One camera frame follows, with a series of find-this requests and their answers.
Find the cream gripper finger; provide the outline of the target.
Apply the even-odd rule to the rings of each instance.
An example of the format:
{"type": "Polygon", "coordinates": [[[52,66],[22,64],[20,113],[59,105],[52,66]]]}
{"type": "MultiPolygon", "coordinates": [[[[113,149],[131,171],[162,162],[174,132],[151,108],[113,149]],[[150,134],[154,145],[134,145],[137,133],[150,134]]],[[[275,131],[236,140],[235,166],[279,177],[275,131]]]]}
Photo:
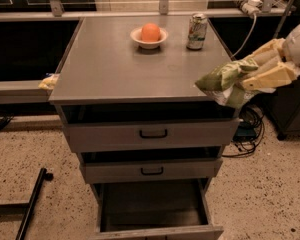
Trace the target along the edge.
{"type": "Polygon", "coordinates": [[[283,44],[283,38],[272,39],[246,56],[246,59],[253,61],[256,67],[246,77],[264,77],[278,72],[284,66],[283,44]]]}
{"type": "Polygon", "coordinates": [[[288,85],[296,79],[296,66],[291,62],[279,62],[274,68],[243,80],[241,85],[246,90],[259,90],[288,85]]]}

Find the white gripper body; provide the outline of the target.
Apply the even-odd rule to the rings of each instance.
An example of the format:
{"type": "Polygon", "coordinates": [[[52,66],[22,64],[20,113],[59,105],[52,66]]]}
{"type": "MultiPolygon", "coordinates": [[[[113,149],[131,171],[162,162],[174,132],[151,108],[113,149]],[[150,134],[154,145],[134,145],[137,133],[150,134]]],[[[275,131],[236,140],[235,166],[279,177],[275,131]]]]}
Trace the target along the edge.
{"type": "Polygon", "coordinates": [[[283,51],[286,61],[294,65],[300,75],[300,24],[285,38],[283,51]]]}

